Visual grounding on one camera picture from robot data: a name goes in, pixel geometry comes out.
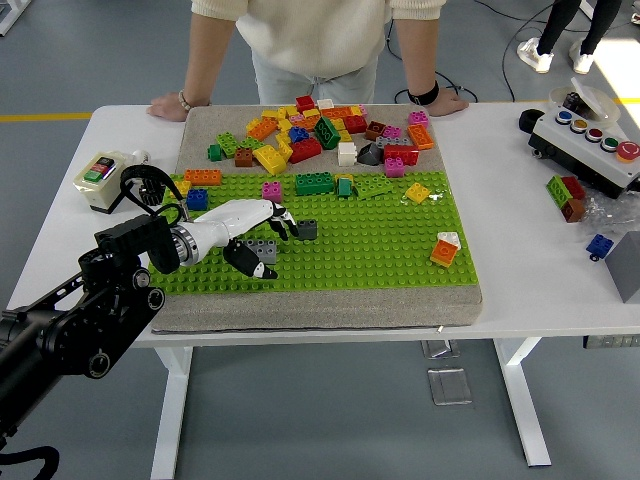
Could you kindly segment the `person's right hand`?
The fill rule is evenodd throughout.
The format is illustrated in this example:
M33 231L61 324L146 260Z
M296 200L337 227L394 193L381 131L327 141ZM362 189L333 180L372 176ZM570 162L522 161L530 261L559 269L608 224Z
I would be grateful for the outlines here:
M188 111L180 103L178 92L170 92L153 99L146 113L172 122L183 122L188 115Z

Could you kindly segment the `person's left hand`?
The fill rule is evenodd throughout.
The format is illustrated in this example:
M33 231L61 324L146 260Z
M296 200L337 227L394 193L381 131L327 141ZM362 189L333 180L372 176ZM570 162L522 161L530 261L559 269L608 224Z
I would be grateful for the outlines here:
M469 102L462 99L450 89L440 89L434 102L426 106L426 110L432 117L448 116L469 107Z

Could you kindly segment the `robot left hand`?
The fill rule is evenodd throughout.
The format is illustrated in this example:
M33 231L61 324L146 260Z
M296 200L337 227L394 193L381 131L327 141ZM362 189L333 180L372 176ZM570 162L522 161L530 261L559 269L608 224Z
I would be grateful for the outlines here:
M225 261L247 277L277 279L278 274L267 267L239 237L254 227L268 222L284 241L287 231L299 236L296 222L282 205L264 199L230 200L192 222L180 226L184 234L184 266L201 261L214 247L220 247Z

